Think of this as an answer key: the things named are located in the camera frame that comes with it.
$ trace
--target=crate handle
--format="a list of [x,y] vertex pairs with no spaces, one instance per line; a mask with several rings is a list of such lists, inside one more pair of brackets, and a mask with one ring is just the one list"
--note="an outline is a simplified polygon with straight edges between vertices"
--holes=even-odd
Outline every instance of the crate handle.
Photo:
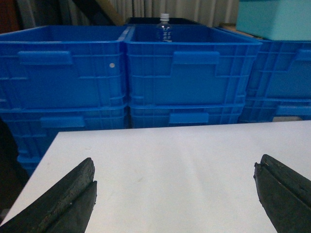
[[73,64],[69,51],[20,51],[17,54],[21,65],[55,66]]
[[208,113],[170,113],[170,124],[208,123]]
[[278,106],[277,116],[311,116],[311,106]]
[[311,50],[298,50],[295,59],[297,61],[311,61]]
[[82,128],[85,127],[83,116],[41,117],[42,128]]
[[213,51],[175,51],[173,64],[218,64],[219,52]]

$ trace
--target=white table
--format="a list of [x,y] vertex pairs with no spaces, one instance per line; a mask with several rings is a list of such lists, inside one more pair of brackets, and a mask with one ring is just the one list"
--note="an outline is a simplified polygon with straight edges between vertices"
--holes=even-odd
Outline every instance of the white table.
[[253,179],[265,153],[311,179],[311,121],[59,133],[5,221],[91,157],[87,233],[276,233]]

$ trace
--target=stacked crates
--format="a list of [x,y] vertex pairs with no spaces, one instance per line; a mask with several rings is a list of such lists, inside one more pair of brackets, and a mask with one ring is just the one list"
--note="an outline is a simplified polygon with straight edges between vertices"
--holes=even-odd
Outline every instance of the stacked crates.
[[260,42],[240,122],[311,119],[311,41]]
[[311,1],[240,0],[237,30],[262,46],[240,122],[311,119]]
[[127,128],[127,33],[45,26],[0,35],[0,117],[29,174],[60,131]]
[[137,25],[125,40],[132,127],[237,123],[261,43],[202,25],[174,25],[172,39]]

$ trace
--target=dark floor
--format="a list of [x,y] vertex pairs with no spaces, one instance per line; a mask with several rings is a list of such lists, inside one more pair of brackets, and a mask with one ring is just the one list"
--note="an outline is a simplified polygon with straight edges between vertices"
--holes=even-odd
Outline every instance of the dark floor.
[[17,162],[17,156],[17,144],[0,118],[0,213],[12,207],[29,179],[26,170]]

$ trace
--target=plastic water bottle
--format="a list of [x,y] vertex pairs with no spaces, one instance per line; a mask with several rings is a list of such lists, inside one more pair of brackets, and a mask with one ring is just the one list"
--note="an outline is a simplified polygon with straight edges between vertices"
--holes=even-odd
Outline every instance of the plastic water bottle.
[[161,22],[156,26],[157,40],[172,42],[172,26],[169,24],[170,14],[161,14]]

